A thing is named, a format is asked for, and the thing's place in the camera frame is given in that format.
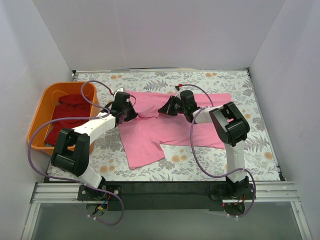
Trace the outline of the pink t shirt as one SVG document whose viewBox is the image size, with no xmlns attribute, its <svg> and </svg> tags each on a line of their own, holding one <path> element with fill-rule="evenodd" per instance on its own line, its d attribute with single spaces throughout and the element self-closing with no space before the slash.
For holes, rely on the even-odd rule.
<svg viewBox="0 0 320 240">
<path fill-rule="evenodd" d="M 120 138 L 130 169 L 165 157 L 162 144 L 224 149 L 212 123 L 191 126 L 184 115 L 169 116 L 158 110 L 171 97 L 168 93 L 130 91 L 136 97 L 137 118 L 119 125 Z"/>
</svg>

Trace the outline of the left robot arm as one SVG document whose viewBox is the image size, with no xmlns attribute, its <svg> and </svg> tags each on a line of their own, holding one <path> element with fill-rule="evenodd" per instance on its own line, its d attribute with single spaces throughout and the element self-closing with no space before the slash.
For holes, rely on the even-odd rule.
<svg viewBox="0 0 320 240">
<path fill-rule="evenodd" d="M 107 131 L 138 116 L 131 103 L 130 93 L 120 88 L 113 96 L 111 108 L 104 108 L 95 119 L 72 129 L 60 130 L 50 160 L 54 167 L 90 186 L 89 194 L 95 200 L 103 199 L 107 191 L 103 185 L 105 179 L 89 164 L 90 146 Z"/>
</svg>

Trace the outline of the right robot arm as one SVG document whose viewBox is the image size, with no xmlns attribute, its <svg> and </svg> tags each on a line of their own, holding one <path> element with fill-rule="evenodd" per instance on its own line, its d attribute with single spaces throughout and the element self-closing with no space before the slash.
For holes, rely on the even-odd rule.
<svg viewBox="0 0 320 240">
<path fill-rule="evenodd" d="M 221 106 L 199 107 L 194 93 L 191 90 L 183 90 L 175 96 L 170 96 L 158 112 L 168 116 L 183 114 L 186 120 L 191 123 L 190 144 L 196 164 L 207 176 L 225 179 L 221 183 L 209 186 L 209 194 L 212 199 L 237 199 L 245 196 L 250 184 L 245 167 L 244 146 L 250 132 L 250 126 L 232 101 Z M 194 126 L 208 123 L 213 124 L 218 138 L 225 146 L 228 169 L 227 173 L 223 175 L 208 173 L 196 156 L 193 141 Z"/>
</svg>

